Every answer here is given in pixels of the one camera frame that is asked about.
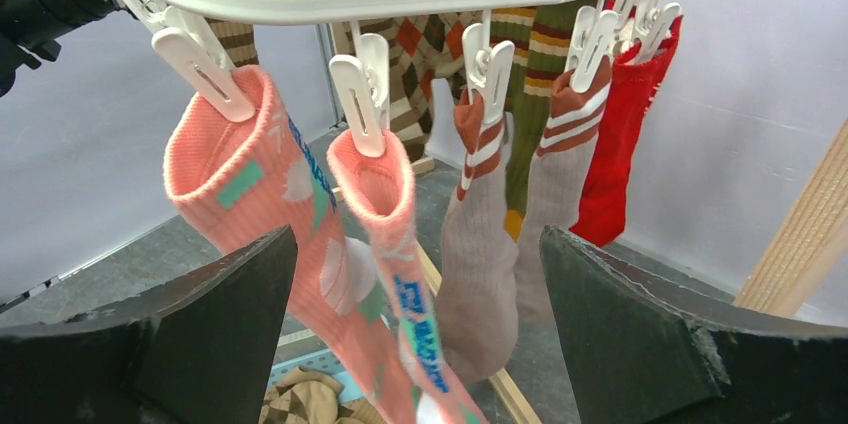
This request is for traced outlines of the brown striped sock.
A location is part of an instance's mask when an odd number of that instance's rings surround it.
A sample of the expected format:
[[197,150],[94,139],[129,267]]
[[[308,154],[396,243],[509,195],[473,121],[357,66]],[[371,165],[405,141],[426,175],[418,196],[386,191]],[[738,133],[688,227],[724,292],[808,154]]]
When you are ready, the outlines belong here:
[[205,19],[236,67],[258,65],[254,27],[241,20],[229,20],[231,12],[221,11]]

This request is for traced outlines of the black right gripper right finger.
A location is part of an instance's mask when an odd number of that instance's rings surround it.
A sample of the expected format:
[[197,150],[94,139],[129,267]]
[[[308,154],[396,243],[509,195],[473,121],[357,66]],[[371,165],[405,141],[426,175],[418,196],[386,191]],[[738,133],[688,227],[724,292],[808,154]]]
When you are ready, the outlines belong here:
[[847,331],[760,313],[556,227],[540,256],[585,423],[843,423]]

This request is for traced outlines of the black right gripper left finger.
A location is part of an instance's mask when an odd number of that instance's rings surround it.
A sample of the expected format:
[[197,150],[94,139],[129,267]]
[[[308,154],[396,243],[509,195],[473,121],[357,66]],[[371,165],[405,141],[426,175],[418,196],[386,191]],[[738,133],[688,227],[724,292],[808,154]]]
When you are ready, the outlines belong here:
[[296,268],[293,231],[53,324],[1,331],[5,423],[254,423]]

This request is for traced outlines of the beige argyle sock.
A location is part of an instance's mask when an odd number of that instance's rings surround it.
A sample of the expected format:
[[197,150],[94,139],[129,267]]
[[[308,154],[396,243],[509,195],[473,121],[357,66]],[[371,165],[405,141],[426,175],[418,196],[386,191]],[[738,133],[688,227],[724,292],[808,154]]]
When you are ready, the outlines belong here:
[[363,33],[383,36],[389,44],[390,129],[410,160],[425,153],[434,124],[432,84],[447,81],[455,100],[466,84],[462,36],[479,11],[449,12],[364,20]]

